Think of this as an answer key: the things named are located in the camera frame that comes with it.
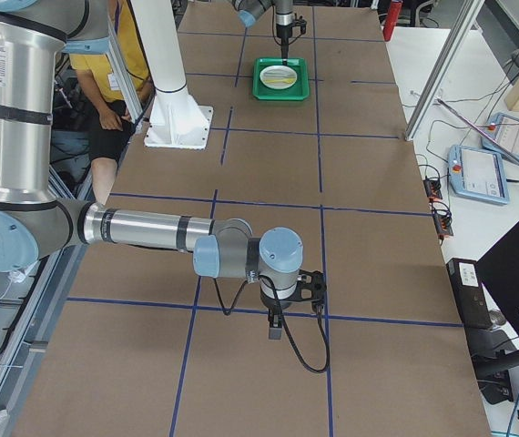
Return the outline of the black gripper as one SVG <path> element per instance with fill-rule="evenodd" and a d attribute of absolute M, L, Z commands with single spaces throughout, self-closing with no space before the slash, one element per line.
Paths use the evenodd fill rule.
<path fill-rule="evenodd" d="M 276 37 L 279 40 L 281 63 L 288 64 L 288 44 L 292 38 L 292 25 L 276 25 Z"/>
<path fill-rule="evenodd" d="M 260 286 L 260 300 L 268 310 L 269 332 L 268 338 L 270 340 L 280 340 L 283 331 L 283 322 L 281 313 L 297 301 L 300 294 L 294 290 L 288 296 L 279 296 L 280 301 L 277 302 L 274 298 L 274 292 L 266 285 Z"/>

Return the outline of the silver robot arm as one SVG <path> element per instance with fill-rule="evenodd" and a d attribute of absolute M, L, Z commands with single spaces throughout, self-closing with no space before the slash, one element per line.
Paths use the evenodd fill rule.
<path fill-rule="evenodd" d="M 232 0 L 240 22 L 250 28 L 268 11 L 273 13 L 276 43 L 280 46 L 280 59 L 286 66 L 289 59 L 294 19 L 292 0 Z"/>
<path fill-rule="evenodd" d="M 189 252 L 201 277 L 259 283 L 269 336 L 301 298 L 302 242 L 291 229 L 254 238 L 242 219 L 213 220 L 107 208 L 48 188 L 56 55 L 106 52 L 105 1 L 0 1 L 0 271 L 100 241 Z"/>

